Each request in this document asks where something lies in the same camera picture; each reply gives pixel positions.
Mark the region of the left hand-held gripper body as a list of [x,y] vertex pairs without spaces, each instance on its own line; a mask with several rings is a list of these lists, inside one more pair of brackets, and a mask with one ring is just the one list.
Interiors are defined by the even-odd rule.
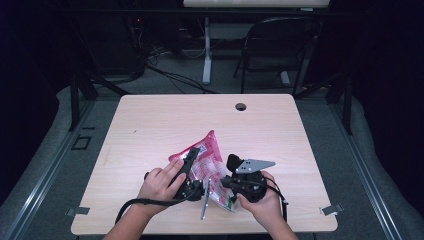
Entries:
[[200,219],[205,219],[206,209],[208,207],[208,200],[210,196],[210,182],[208,179],[206,182],[202,180],[188,180],[183,184],[177,191],[175,198],[180,202],[183,201],[203,201]]

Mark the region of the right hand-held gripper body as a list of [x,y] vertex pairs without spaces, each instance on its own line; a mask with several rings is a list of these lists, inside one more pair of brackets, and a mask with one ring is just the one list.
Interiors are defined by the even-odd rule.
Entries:
[[267,190],[267,181],[262,170],[274,165],[275,162],[272,161],[241,159],[230,154],[226,166],[231,172],[233,194],[242,194],[251,203],[261,200]]

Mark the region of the red and white plastic bag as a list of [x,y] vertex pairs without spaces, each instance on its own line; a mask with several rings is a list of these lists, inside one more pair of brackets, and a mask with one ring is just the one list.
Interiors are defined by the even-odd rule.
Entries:
[[192,148],[199,153],[194,160],[188,176],[191,180],[201,180],[203,186],[209,187],[209,198],[224,210],[233,212],[237,203],[235,195],[222,186],[221,179],[227,175],[226,165],[222,159],[218,141],[213,130],[197,143],[168,157],[169,161],[184,159]]

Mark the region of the person's right hand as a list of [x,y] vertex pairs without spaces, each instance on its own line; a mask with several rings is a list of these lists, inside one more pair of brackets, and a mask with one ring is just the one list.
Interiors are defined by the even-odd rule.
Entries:
[[282,215],[280,197],[273,190],[268,189],[265,196],[256,203],[249,202],[242,194],[238,194],[237,198],[241,206],[269,233],[282,231],[287,227]]

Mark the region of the person's left hand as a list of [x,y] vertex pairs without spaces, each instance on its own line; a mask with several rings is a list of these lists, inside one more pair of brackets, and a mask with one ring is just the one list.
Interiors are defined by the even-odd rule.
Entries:
[[185,182],[186,174],[179,173],[184,166],[182,160],[169,162],[164,168],[149,172],[138,193],[138,198],[171,201]]

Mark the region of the black metal stand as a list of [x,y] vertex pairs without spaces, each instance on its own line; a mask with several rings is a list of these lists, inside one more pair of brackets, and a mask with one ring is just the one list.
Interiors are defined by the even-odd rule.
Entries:
[[80,122],[79,93],[89,101],[95,101],[99,94],[94,85],[100,84],[119,96],[128,95],[129,92],[107,81],[105,78],[90,71],[78,71],[70,80],[71,125],[73,131]]
[[352,80],[347,73],[336,73],[324,81],[313,84],[312,86],[300,91],[294,95],[295,99],[302,99],[306,96],[318,91],[319,89],[329,86],[330,89],[325,96],[328,104],[337,104],[343,99],[342,126],[345,131],[351,135],[351,113],[352,113]]

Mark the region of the dark computer tower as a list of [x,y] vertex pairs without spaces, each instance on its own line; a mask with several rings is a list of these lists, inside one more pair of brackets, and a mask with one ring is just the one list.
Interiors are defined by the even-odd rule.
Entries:
[[104,20],[107,69],[114,74],[141,76],[145,59],[135,45],[134,34],[125,17],[106,16]]

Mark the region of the black folding chair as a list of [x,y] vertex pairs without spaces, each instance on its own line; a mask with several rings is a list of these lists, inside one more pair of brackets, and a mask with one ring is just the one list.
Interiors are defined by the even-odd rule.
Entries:
[[240,92],[245,92],[246,73],[295,72],[292,85],[299,86],[305,57],[321,30],[321,23],[309,17],[271,17],[255,23],[241,48],[233,77],[242,72]]

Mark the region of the grey metal table bracket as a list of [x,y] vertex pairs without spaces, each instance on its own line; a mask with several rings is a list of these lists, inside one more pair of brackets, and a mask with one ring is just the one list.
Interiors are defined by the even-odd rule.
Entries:
[[89,211],[90,209],[88,207],[68,208],[66,215],[71,217],[75,217],[76,215],[87,215]]
[[344,210],[344,207],[341,204],[335,204],[331,206],[327,206],[320,209],[320,212],[325,215],[337,215],[339,212],[342,212]]

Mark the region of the aluminium floor rail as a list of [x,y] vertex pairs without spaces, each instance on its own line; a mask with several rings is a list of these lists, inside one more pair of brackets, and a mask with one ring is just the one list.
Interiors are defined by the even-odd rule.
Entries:
[[68,105],[61,105],[53,125],[31,159],[28,167],[0,207],[0,240],[21,240],[38,209],[57,179],[82,124],[90,115],[94,101],[82,104],[80,119],[69,130]]
[[384,201],[368,166],[363,158],[362,153],[355,139],[352,135],[349,135],[342,122],[342,112],[334,105],[330,105],[329,109],[337,123],[341,134],[349,146],[350,152],[353,156],[353,165],[356,169],[361,184],[366,192],[367,198],[370,201],[372,209],[381,225],[381,228],[386,236],[387,240],[403,240],[398,227],[396,226],[393,217],[387,208],[386,202]]

